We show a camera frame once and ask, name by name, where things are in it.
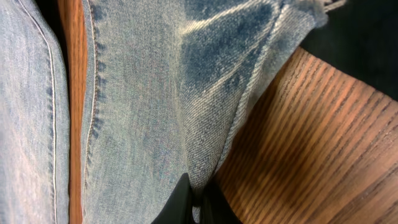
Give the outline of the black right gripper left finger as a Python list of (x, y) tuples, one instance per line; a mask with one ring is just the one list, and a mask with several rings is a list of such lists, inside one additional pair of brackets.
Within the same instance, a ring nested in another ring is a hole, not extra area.
[(192, 207), (192, 188), (184, 173), (152, 224), (194, 224)]

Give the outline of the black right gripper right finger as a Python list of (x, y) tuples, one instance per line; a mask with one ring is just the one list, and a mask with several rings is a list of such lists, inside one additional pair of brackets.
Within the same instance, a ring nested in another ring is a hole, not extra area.
[(199, 224), (242, 224), (216, 182), (210, 182), (203, 191)]

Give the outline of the medium blue denim jeans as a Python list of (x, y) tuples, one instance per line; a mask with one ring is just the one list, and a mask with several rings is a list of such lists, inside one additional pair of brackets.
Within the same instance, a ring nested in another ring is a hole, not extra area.
[[(193, 197), (281, 66), (341, 1), (84, 1), (84, 223), (150, 223)], [(1, 222), (68, 223), (60, 44), (33, 1), (1, 2)]]

